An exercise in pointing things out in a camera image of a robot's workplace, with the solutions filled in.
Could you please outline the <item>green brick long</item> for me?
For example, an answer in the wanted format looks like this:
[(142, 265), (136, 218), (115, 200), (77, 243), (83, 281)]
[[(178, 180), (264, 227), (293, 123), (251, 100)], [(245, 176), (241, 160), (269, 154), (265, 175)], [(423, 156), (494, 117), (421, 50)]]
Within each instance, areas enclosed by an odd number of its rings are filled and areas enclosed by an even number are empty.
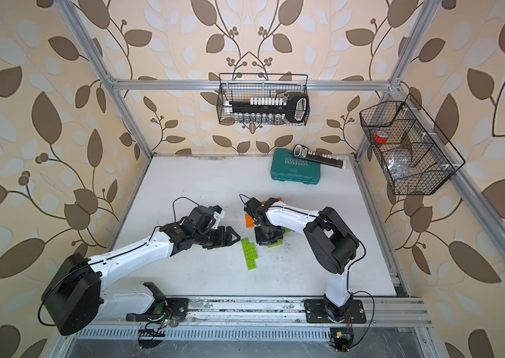
[(256, 260), (258, 258), (257, 250), (252, 243), (247, 246), (247, 258), (248, 260)]

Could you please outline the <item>green brick lowest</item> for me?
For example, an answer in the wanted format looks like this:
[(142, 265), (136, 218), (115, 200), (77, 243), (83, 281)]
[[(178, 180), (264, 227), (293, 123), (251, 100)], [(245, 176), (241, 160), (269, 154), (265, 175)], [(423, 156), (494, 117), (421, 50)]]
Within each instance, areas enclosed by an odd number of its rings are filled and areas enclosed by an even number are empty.
[(252, 270), (255, 270), (257, 268), (257, 265), (255, 263), (255, 259), (254, 258), (246, 257), (245, 258), (245, 262), (246, 262), (247, 270), (248, 271), (252, 271)]

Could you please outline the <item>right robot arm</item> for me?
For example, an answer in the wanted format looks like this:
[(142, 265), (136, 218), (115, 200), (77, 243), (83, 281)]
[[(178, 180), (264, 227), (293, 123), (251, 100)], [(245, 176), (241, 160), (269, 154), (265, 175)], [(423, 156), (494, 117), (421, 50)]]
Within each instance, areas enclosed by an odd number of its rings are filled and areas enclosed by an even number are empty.
[(363, 245), (339, 214), (331, 207), (320, 211), (291, 207), (278, 198), (263, 202), (247, 198), (244, 211), (253, 220), (260, 246), (278, 243), (286, 229), (306, 237), (316, 260), (328, 272), (324, 310), (334, 322), (346, 320), (352, 301), (349, 264), (356, 261)]

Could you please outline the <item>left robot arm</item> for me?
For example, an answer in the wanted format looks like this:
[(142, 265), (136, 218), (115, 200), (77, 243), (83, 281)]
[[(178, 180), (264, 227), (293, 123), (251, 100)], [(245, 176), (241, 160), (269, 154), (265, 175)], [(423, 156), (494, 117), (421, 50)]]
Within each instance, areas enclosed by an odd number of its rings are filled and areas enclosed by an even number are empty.
[(142, 290), (110, 291), (129, 274), (156, 261), (165, 260), (194, 245), (204, 249), (230, 247), (240, 236), (230, 226), (222, 226), (224, 210), (219, 206), (198, 205), (177, 222), (157, 225), (151, 234), (121, 249), (84, 257), (73, 254), (65, 259), (41, 298), (63, 336), (84, 329), (92, 321), (107, 317), (134, 315), (148, 321), (169, 319), (172, 314), (165, 294), (153, 282)]

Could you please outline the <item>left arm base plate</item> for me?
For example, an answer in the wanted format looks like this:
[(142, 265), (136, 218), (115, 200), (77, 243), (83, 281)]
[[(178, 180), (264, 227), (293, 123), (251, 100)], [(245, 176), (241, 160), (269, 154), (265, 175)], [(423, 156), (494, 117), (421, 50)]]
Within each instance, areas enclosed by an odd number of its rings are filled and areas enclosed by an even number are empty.
[(128, 313), (127, 322), (157, 322), (171, 320), (182, 322), (188, 313), (188, 298), (163, 298), (158, 299), (149, 309), (142, 314)]

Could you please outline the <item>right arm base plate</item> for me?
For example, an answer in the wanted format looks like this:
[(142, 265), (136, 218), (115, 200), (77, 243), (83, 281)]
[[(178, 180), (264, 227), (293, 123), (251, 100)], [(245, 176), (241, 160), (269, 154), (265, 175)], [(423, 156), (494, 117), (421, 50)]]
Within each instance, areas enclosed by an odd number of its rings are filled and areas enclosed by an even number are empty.
[(306, 299), (303, 301), (306, 321), (309, 324), (364, 324), (366, 313), (361, 300), (349, 299), (341, 307), (335, 306), (326, 298)]

